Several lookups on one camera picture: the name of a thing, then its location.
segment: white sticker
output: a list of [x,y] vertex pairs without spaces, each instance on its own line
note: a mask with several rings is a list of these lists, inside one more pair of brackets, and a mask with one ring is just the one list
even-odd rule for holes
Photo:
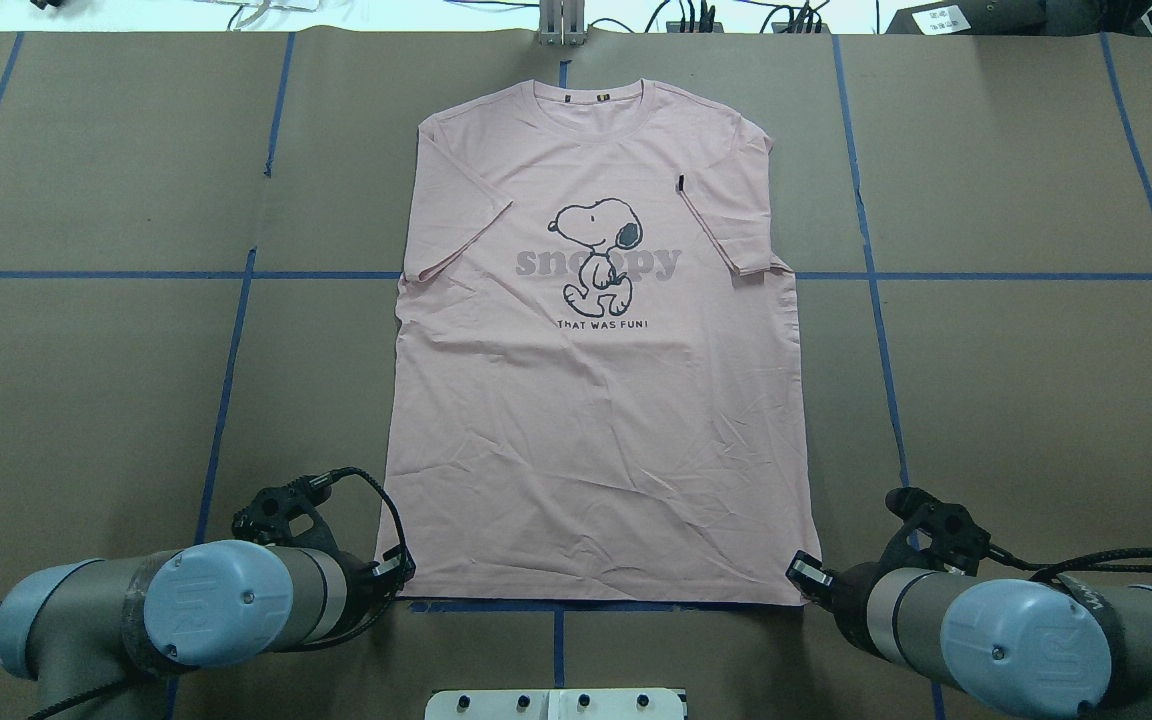
[[915,13],[914,22],[918,23],[918,29],[923,31],[923,35],[948,35],[972,29],[963,15],[963,10],[956,5],[946,5],[945,8]]

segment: snoopy text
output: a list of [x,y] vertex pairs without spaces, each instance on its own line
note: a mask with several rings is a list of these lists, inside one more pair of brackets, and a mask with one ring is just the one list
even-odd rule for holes
[[[679,256],[682,250],[631,250],[628,252],[612,251],[612,263],[617,268],[626,268],[626,274],[631,281],[639,281],[643,275],[652,273],[653,270],[658,281],[667,281],[673,278],[673,272],[677,268]],[[581,265],[589,258],[589,252],[575,251],[564,253],[561,250],[548,252],[532,252],[524,250],[518,253],[518,265],[513,272],[521,275],[562,275],[566,273],[579,273]]]

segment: pink t-shirt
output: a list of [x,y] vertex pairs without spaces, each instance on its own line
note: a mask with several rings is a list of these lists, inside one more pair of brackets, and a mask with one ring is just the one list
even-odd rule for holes
[[771,146],[653,81],[522,82],[420,123],[385,480],[408,596],[803,602]]

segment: snoopy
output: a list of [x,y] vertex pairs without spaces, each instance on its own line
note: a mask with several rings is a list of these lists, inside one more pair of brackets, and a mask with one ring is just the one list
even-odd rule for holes
[[630,250],[643,242],[643,225],[628,202],[605,197],[593,205],[568,205],[550,222],[550,232],[589,249],[577,273],[579,287],[563,287],[567,305],[586,318],[624,314],[634,300],[634,283],[617,272],[608,251]]

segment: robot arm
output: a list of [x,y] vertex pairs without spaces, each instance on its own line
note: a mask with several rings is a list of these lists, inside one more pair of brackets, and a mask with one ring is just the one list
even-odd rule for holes
[[[1007,715],[1152,717],[1152,588],[979,579],[979,560],[1010,555],[963,507],[918,488],[887,505],[905,526],[881,560],[833,573],[799,552],[786,574],[855,647]],[[905,543],[915,529],[931,547]]]
[[[399,545],[384,562],[340,551],[314,508],[348,475],[364,477],[394,511]],[[293,537],[300,515],[314,524]],[[263,488],[234,515],[238,539],[29,575],[1,606],[0,661],[38,680],[37,717],[79,705],[68,717],[159,719],[172,676],[362,634],[415,571],[401,528],[379,484],[355,468]]]

